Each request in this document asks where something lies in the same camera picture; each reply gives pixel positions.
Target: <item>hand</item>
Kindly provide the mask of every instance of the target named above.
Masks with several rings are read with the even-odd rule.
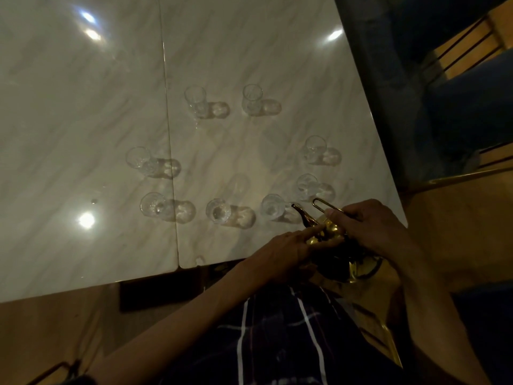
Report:
[[[408,272],[412,266],[425,261],[406,227],[378,200],[351,204],[342,210],[345,214],[334,209],[327,209],[325,213],[328,219],[345,229],[350,238],[388,259],[398,272]]]
[[[302,231],[278,235],[240,265],[247,266],[253,275],[257,274],[262,278],[262,285],[270,281],[282,282],[288,272],[304,262],[313,252],[336,247],[343,242],[343,238],[336,238],[326,242],[306,244],[308,239],[324,228],[324,224],[319,224]]]

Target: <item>gold teapot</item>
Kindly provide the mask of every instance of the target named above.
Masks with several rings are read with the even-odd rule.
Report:
[[[351,239],[339,226],[328,219],[324,214],[325,210],[316,205],[316,202],[344,212],[323,199],[315,198],[312,200],[312,205],[323,213],[316,220],[298,204],[292,204],[292,208],[301,215],[305,227],[313,227],[322,223],[326,225],[326,228],[319,234],[308,239],[307,244],[344,236],[344,242],[337,248],[312,256],[311,260],[317,265],[317,270],[326,278],[349,283],[366,280],[376,274],[383,263],[383,259],[360,246],[356,239]]]

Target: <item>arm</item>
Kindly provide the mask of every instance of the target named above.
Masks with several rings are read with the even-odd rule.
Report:
[[[338,245],[337,241],[305,244],[323,228],[319,225],[273,238],[194,300],[93,364],[88,375],[99,385],[138,385],[153,379],[267,282],[286,274],[312,251]]]
[[[430,259],[394,213],[377,200],[352,204],[343,210],[346,214],[332,209],[326,214],[350,237],[388,259],[397,270],[414,344],[454,378],[469,385],[489,384],[449,292]]]

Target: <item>empty glass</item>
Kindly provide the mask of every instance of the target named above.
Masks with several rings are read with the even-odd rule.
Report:
[[[301,154],[306,163],[318,162],[325,152],[326,141],[317,135],[310,136],[301,149]]]
[[[260,204],[260,213],[269,220],[277,219],[285,212],[285,201],[278,194],[267,194]]]
[[[185,90],[185,100],[189,103],[196,117],[208,116],[207,92],[201,86],[189,86]]]
[[[127,151],[125,160],[128,166],[139,170],[144,175],[158,173],[158,161],[151,156],[150,150],[145,147],[132,147]]]
[[[205,213],[215,224],[224,224],[231,216],[231,207],[223,199],[213,199],[207,204]]]
[[[308,201],[311,197],[317,194],[319,182],[312,174],[303,174],[296,182],[296,191],[301,198],[301,201]]]
[[[174,219],[173,202],[156,192],[148,193],[141,199],[141,212],[150,218]]]
[[[256,116],[262,110],[262,88],[255,84],[246,85],[242,90],[242,109],[250,116]]]

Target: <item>forearm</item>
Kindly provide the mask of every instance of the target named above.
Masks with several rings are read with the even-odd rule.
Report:
[[[428,261],[400,271],[411,338],[446,373],[469,385],[489,384],[465,326]]]
[[[88,374],[99,385],[139,385],[149,381],[263,284],[241,262],[194,300],[94,364]]]

